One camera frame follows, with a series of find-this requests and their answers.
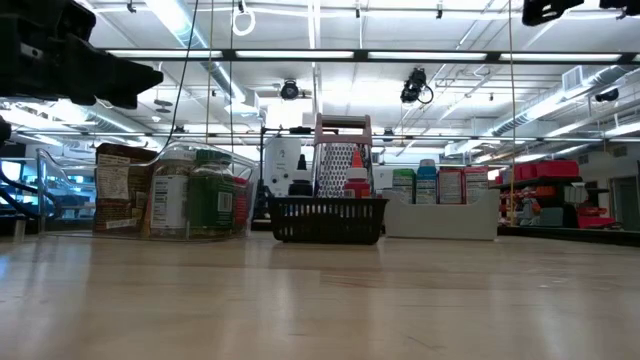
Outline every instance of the cheese grater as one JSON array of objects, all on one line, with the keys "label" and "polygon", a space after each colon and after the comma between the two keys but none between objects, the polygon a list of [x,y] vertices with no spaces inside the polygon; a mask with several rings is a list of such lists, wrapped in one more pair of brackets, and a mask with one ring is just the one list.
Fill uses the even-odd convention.
[{"label": "cheese grater", "polygon": [[353,163],[355,152],[360,154],[362,166],[367,169],[371,194],[374,194],[372,144],[371,118],[368,115],[354,117],[318,114],[314,134],[314,195],[320,198],[343,196],[347,169]]}]

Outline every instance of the jar lid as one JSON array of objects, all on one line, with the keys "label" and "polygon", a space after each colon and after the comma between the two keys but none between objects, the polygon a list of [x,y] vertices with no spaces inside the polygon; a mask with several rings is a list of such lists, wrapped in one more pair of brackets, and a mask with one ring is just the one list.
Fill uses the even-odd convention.
[{"label": "jar lid", "polygon": [[231,163],[231,155],[215,150],[198,150],[196,151],[196,161]]},{"label": "jar lid", "polygon": [[367,169],[365,168],[348,168],[347,179],[367,179]]},{"label": "jar lid", "polygon": [[188,150],[169,150],[162,155],[160,160],[184,160],[193,161],[196,159],[196,153]]},{"label": "jar lid", "polygon": [[433,159],[422,159],[420,166],[436,166],[436,162]]}]

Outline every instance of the black basket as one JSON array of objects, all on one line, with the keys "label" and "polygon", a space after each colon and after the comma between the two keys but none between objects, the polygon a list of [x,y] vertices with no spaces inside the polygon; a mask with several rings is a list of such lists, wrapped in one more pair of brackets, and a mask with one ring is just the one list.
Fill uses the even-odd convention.
[{"label": "black basket", "polygon": [[269,198],[273,236],[283,242],[378,241],[387,199]]}]

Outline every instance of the bottle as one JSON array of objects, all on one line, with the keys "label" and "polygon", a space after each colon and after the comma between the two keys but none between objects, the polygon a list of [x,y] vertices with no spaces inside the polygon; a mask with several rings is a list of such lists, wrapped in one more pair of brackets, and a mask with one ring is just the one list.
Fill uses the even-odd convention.
[{"label": "bottle", "polygon": [[353,151],[351,167],[347,169],[347,182],[344,184],[344,197],[347,199],[370,199],[371,186],[367,169],[362,167],[362,156],[358,148]]},{"label": "bottle", "polygon": [[347,169],[347,182],[344,184],[344,197],[348,199],[370,199],[371,187],[367,182],[367,169]]},{"label": "bottle", "polygon": [[187,182],[195,153],[170,150],[153,173],[150,235],[178,240],[186,237]]},{"label": "bottle", "polygon": [[189,237],[229,236],[234,223],[235,190],[229,170],[231,156],[214,150],[198,150],[196,163],[189,176]]},{"label": "bottle", "polygon": [[293,172],[293,183],[289,185],[289,196],[313,196],[313,187],[311,186],[311,173],[307,171],[307,161],[304,154],[300,154],[298,166]]},{"label": "bottle", "polygon": [[438,171],[432,159],[420,161],[416,175],[416,204],[435,205],[438,203]]}]

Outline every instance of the ceiling beam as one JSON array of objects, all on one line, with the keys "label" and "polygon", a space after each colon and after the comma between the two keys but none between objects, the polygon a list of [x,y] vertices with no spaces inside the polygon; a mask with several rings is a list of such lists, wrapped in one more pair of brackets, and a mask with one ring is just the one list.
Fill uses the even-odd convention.
[{"label": "ceiling beam", "polygon": [[[134,61],[195,61],[209,57],[208,49],[186,50],[152,48],[101,48],[120,58]],[[347,62],[411,64],[490,64],[508,65],[508,51],[445,50],[367,50],[367,49],[220,49],[212,50],[216,61],[242,62]],[[530,52],[513,53],[515,65],[639,65],[640,53]]]}]

